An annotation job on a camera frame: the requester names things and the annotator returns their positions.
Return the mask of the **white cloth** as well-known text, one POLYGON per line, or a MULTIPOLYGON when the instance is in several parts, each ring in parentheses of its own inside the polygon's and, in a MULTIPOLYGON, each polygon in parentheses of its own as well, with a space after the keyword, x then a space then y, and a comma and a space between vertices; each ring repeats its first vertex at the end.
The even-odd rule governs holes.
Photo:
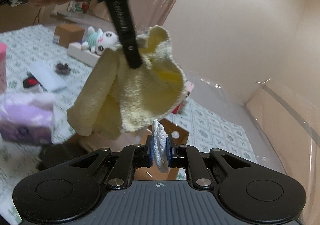
POLYGON ((155 119, 152 123, 152 135, 154 137, 154 155, 153 159, 160 172, 169 172, 167 162, 167 150, 166 140, 168 134, 166 133, 164 126, 155 119))

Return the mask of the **yellow fluffy towel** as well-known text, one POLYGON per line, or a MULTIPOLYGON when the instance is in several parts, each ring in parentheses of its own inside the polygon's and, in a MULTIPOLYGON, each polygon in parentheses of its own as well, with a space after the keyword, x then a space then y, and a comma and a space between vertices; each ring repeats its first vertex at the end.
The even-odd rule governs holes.
POLYGON ((169 32, 159 25, 137 37, 142 65, 129 67, 120 44, 105 49, 67 121, 81 136, 116 140, 171 113, 187 94, 186 77, 172 57, 169 32))

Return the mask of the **dark grey fabric pouch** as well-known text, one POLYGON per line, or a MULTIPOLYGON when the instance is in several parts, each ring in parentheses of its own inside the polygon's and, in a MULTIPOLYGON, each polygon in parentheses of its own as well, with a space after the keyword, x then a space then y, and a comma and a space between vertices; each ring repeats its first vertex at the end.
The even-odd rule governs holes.
POLYGON ((39 171, 46 170, 87 153, 88 151, 79 144, 63 143, 44 146, 39 154, 40 163, 37 169, 39 171))

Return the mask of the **translucent plastic bag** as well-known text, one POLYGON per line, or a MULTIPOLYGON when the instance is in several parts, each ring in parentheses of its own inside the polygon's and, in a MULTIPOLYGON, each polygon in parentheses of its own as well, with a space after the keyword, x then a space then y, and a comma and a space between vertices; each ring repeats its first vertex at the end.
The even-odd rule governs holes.
POLYGON ((47 92, 55 93, 67 88, 67 83, 45 61, 32 62, 27 72, 35 77, 47 92))

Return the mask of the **purple velvet scrunchie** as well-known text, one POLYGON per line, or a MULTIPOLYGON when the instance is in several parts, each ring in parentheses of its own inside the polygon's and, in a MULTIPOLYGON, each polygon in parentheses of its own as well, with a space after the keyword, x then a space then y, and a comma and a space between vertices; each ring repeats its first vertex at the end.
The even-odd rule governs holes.
POLYGON ((58 75, 70 75, 71 69, 70 69, 70 67, 68 66, 67 63, 65 63, 65 64, 63 64, 63 63, 58 63, 58 64, 55 66, 55 72, 56 72, 56 74, 58 74, 58 75))

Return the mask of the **open cardboard tray box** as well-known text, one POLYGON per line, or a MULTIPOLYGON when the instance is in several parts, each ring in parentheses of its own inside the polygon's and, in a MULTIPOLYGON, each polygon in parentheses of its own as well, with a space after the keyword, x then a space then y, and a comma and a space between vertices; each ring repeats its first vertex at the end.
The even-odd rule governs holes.
POLYGON ((160 120, 158 124, 152 124, 138 131, 123 133, 116 140, 108 140, 100 134, 92 133, 85 137, 76 134, 72 137, 72 141, 78 142, 88 152, 100 148, 111 148, 112 151, 121 151, 128 145, 145 144, 149 135, 153 136, 151 144, 154 146, 151 150, 153 153, 152 166, 149 168, 137 168, 135 170, 135 179, 150 181, 175 180, 179 168, 169 167, 169 140, 173 142, 174 146, 185 144, 188 140, 189 132, 166 118, 160 120))

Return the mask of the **white plush bunny toy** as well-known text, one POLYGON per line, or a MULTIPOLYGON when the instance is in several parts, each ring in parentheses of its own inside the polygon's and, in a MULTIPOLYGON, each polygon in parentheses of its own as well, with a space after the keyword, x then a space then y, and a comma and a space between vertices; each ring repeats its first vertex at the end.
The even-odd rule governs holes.
POLYGON ((118 36, 101 28, 95 30, 92 26, 87 28, 86 40, 82 43, 82 50, 89 50, 93 54, 101 55, 107 48, 112 47, 119 41, 118 36))

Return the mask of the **stack of books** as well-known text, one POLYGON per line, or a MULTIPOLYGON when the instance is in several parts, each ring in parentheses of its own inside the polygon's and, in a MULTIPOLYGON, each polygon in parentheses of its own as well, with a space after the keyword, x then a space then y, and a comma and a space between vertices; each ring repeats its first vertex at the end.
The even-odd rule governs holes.
POLYGON ((180 108, 183 106, 184 102, 186 101, 186 99, 189 97, 189 95, 191 94, 191 92, 194 89, 194 84, 190 81, 187 81, 186 83, 186 87, 187 87, 187 94, 185 96, 185 99, 172 111, 172 114, 178 114, 180 108))

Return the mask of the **small brown cardboard box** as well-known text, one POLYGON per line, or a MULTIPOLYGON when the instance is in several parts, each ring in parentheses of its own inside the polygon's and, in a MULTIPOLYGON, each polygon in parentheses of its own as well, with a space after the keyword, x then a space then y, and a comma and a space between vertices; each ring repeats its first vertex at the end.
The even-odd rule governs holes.
POLYGON ((61 24, 56 26, 53 43, 68 48, 70 43, 81 42, 85 29, 76 24, 61 24))

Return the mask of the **long white blue box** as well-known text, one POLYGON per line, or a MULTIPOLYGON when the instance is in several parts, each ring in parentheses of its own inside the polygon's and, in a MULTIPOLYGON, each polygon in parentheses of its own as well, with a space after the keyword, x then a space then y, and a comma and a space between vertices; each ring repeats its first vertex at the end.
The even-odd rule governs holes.
POLYGON ((67 54, 91 68, 95 67, 100 58, 99 55, 91 53, 90 50, 82 49, 81 43, 79 42, 70 43, 67 49, 67 54))

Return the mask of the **floral patterned tablecloth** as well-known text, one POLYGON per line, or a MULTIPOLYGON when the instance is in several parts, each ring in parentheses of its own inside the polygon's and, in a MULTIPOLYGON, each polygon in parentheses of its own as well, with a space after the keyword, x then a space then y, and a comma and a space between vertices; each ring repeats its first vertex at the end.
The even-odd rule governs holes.
MULTIPOLYGON (((54 33, 41 25, 1 34, 7 45, 7 94, 23 93, 23 82, 32 76, 39 82, 35 90, 54 97, 55 126, 52 142, 60 144, 74 130, 67 123, 67 109, 75 102, 92 68, 72 57, 55 43, 54 33)), ((168 120, 189 132, 188 144, 207 152, 217 147, 256 162, 251 145, 249 120, 241 106, 225 96, 221 86, 196 72, 185 76, 194 84, 191 95, 177 114, 168 120)), ((1 141, 1 215, 10 224, 20 223, 12 202, 14 186, 35 173, 39 164, 39 146, 1 141)))

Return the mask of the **purple tissue pack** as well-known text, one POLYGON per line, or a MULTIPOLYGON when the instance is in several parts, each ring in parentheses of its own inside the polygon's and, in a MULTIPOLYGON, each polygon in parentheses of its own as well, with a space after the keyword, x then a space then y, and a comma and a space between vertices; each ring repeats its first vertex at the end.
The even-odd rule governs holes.
POLYGON ((1 137, 7 142, 47 145, 54 130, 54 96, 50 93, 1 95, 1 137))

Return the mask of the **pink lidded cup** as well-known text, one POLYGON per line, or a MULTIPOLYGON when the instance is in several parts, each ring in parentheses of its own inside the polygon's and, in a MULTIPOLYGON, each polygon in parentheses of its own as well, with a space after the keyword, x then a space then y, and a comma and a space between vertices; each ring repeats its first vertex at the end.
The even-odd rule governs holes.
POLYGON ((6 51, 7 46, 0 43, 0 94, 7 89, 6 51))

